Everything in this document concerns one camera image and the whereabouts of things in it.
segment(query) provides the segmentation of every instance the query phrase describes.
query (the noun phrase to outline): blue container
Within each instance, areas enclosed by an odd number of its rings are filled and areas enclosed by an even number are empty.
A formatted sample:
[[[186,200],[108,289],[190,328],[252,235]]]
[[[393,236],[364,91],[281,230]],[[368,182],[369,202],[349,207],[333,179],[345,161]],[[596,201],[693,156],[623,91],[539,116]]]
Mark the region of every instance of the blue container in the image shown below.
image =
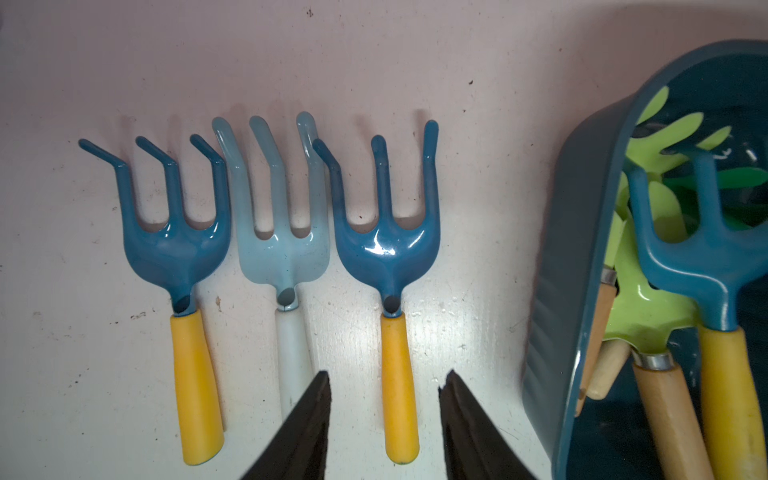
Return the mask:
[[[627,142],[635,121],[664,85],[678,111],[747,108],[768,118],[768,42],[722,41],[661,69],[636,94],[581,122],[565,141],[554,174],[525,357],[523,405],[563,478],[662,478],[629,365],[611,394],[587,400],[574,418],[584,354]],[[763,416],[768,412],[768,280],[740,294],[739,322]],[[693,329],[670,338],[698,403],[698,342]]]

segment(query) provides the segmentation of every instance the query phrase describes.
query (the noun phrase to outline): tine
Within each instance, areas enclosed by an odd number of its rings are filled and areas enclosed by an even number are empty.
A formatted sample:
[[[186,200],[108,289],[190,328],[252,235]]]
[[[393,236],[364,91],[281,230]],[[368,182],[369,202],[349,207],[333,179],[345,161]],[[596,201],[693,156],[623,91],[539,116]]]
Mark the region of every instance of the tine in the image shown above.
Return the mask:
[[[165,189],[168,192],[168,216],[169,218],[184,218],[184,207],[181,203],[181,179],[179,165],[164,151],[145,137],[136,137],[136,145],[149,155],[157,158],[165,170]]]
[[[652,146],[654,152],[660,152],[664,148],[670,147],[693,135],[701,126],[703,120],[704,115],[700,112],[689,114],[677,119],[658,132],[639,140],[649,144],[649,148]]]
[[[123,218],[123,235],[126,237],[137,236],[141,232],[141,227],[139,227],[139,223],[136,220],[131,168],[124,161],[84,138],[78,141],[78,145],[89,154],[93,154],[114,167],[114,174],[118,181],[120,213]]]
[[[277,150],[275,139],[272,137],[270,126],[262,117],[250,118],[250,129],[259,142],[266,162],[270,165],[270,186],[272,188],[272,215],[275,233],[287,235],[290,233],[290,218],[288,216],[288,186],[286,185],[286,168],[280,152]]]
[[[331,176],[331,199],[333,201],[333,223],[336,228],[336,242],[340,243],[346,241],[346,238],[341,235],[344,233],[349,236],[354,233],[354,230],[349,226],[349,222],[346,219],[346,205],[344,204],[344,182],[341,175],[341,167],[339,162],[333,157],[331,151],[328,150],[325,142],[319,138],[312,142],[312,149],[317,155],[323,159],[323,162],[328,166],[328,171]]]
[[[296,117],[296,126],[299,129],[301,144],[304,146],[304,156],[310,174],[310,222],[315,230],[328,230],[326,170],[323,160],[312,148],[312,142],[317,139],[315,119],[303,111]]]
[[[629,180],[638,251],[641,256],[643,252],[657,252],[663,243],[654,230],[654,218],[650,212],[650,196],[648,195],[648,176],[645,170],[632,161],[624,162],[624,171],[627,172],[627,179]]]
[[[386,140],[381,135],[371,139],[371,150],[376,161],[376,193],[379,197],[379,219],[392,219],[392,190],[389,185],[389,157]]]
[[[214,176],[214,201],[216,202],[216,220],[226,221],[230,218],[230,192],[227,186],[227,167],[224,159],[200,135],[190,137],[190,143],[195,146],[208,160]]]
[[[439,128],[436,121],[430,120],[424,125],[424,154],[422,156],[424,168],[424,221],[434,221],[437,223],[440,222],[437,170],[435,169],[438,133]]]
[[[232,127],[222,117],[214,118],[211,122],[221,150],[226,158],[227,168],[232,179],[232,208],[237,225],[238,242],[245,244],[245,239],[255,237],[253,228],[253,203],[250,197],[250,182],[248,170],[245,167],[243,156],[237,147]]]
[[[103,161],[109,163],[110,165],[112,165],[112,167],[118,168],[118,167],[127,166],[125,162],[115,157],[113,154],[109,153],[105,149],[94,144],[90,140],[85,140],[84,138],[81,138],[80,140],[78,140],[78,145],[80,146],[80,148],[87,151],[89,154],[94,155],[95,157],[98,157]]]
[[[717,169],[711,153],[699,148],[682,151],[694,163],[696,196],[699,200],[700,228],[722,230],[725,228],[720,209],[720,191],[717,188]]]

